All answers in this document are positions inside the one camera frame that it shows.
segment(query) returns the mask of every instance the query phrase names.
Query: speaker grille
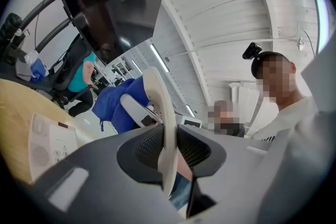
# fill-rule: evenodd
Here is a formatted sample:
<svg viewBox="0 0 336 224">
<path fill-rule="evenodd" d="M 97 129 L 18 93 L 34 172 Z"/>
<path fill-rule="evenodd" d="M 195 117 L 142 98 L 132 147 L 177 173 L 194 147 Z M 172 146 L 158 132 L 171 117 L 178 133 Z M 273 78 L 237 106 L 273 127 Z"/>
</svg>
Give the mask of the speaker grille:
<svg viewBox="0 0 336 224">
<path fill-rule="evenodd" d="M 47 149 L 43 146 L 35 145 L 31 153 L 33 157 L 34 164 L 38 166 L 46 166 L 49 163 L 49 153 Z"/>
</svg>

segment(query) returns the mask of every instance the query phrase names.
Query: teal shirt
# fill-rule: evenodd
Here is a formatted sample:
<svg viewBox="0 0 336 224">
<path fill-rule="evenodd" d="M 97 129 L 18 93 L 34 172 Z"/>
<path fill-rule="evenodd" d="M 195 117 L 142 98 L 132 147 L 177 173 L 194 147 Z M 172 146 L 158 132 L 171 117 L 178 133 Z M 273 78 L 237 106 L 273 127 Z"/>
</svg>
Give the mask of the teal shirt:
<svg viewBox="0 0 336 224">
<path fill-rule="evenodd" d="M 83 60 L 83 63 L 86 61 L 95 62 L 96 61 L 96 55 L 93 53 L 93 51 L 90 53 L 90 55 Z M 84 90 L 88 85 L 83 81 L 83 64 L 79 66 L 77 69 L 73 79 L 71 80 L 68 90 L 70 92 L 80 92 Z"/>
</svg>

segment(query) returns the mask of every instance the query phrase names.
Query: white shirt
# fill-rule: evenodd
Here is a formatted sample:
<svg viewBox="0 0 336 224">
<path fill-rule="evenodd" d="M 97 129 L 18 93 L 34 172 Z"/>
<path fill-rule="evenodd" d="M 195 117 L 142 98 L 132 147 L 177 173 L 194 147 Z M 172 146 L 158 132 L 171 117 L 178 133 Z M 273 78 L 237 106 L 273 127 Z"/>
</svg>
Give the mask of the white shirt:
<svg viewBox="0 0 336 224">
<path fill-rule="evenodd" d="M 253 134 L 252 139 L 272 142 L 279 131 L 292 129 L 303 118 L 317 111 L 313 97 L 305 97 L 281 110 L 270 124 Z"/>
</svg>

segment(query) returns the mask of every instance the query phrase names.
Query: wooden desk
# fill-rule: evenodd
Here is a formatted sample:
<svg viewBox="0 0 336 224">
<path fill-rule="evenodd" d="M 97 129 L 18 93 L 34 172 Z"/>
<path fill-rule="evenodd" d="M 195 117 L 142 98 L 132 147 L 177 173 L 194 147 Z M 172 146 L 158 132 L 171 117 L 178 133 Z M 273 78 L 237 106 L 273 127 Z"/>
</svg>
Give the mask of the wooden desk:
<svg viewBox="0 0 336 224">
<path fill-rule="evenodd" d="M 38 92 L 0 79 L 0 151 L 13 176 L 31 182 L 28 136 L 33 113 L 76 128 L 78 146 L 92 141 L 76 121 Z"/>
</svg>

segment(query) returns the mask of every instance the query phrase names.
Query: black cap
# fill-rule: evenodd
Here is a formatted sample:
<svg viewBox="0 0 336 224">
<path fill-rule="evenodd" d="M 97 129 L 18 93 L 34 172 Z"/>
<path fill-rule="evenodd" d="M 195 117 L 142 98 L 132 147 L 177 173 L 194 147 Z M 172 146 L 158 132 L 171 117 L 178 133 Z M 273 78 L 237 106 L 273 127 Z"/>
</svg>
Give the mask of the black cap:
<svg viewBox="0 0 336 224">
<path fill-rule="evenodd" d="M 252 75 L 253 77 L 257 78 L 257 72 L 258 72 L 258 69 L 259 67 L 261 66 L 262 62 L 267 59 L 268 57 L 270 56 L 282 56 L 284 57 L 287 61 L 289 61 L 284 55 L 278 53 L 278 52 L 274 52 L 274 51 L 264 51 L 260 54 L 258 54 L 253 62 L 252 62 L 252 65 L 251 65 L 251 72 L 252 72 Z"/>
</svg>

